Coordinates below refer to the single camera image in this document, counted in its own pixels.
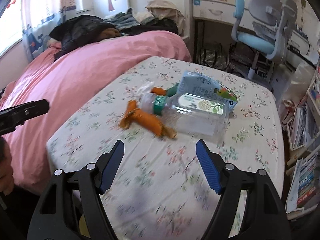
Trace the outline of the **person's left hand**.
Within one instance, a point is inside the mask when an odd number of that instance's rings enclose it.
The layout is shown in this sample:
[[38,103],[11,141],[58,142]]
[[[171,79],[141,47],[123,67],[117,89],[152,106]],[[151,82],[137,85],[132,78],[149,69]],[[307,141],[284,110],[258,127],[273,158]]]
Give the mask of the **person's left hand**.
[[11,152],[7,141],[1,137],[1,192],[9,195],[14,188]]

